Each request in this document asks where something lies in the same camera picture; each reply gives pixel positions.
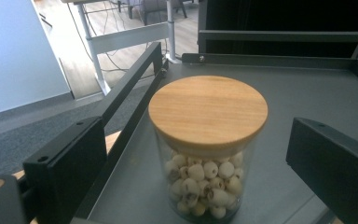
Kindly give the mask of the white desk frame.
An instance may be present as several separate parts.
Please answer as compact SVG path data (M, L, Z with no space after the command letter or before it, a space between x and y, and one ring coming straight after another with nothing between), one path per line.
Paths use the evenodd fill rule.
M175 31L173 18L173 0L162 0L163 8L167 12L168 19L165 22L160 22L152 25L145 25L140 28L133 28L126 31L107 35L92 36L90 32L89 11L86 10L85 5L90 3L102 2L103 0L61 0L65 4L74 4L77 7L80 16L81 24L85 32L86 41L88 44L88 53L93 62L95 69L96 81L106 95L111 91L108 86L103 69L101 68L98 56L113 50L119 50L145 44L157 40L168 39L169 49L165 54L166 59L171 63L179 63L180 60L176 57L175 52Z

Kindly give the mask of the grey chair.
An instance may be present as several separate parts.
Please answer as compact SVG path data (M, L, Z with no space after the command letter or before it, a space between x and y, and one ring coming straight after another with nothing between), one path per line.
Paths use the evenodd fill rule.
M168 0L128 0L128 13L129 18L132 19L132 11L136 8L140 14L141 21L144 25L148 24L148 15L150 13L166 11ZM182 10L184 17L186 18L186 9L183 0L171 0L172 8L178 11Z

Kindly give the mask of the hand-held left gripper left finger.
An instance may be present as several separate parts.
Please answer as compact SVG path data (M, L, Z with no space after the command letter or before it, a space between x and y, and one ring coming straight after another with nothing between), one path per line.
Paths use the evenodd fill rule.
M23 163L39 197L39 224L69 224L107 160L102 120L76 122Z

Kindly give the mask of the glass jar with white seeds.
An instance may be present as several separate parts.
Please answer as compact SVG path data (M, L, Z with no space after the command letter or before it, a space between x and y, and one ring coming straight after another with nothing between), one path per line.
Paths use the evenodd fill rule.
M196 224L234 217L253 154L249 143L268 114L259 91L229 77L184 77L154 93L148 115L173 211Z

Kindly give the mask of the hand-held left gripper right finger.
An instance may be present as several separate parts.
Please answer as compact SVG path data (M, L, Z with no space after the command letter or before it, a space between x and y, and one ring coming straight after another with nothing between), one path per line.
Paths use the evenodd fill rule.
M321 122L295 118L286 162L344 224L358 224L357 140Z

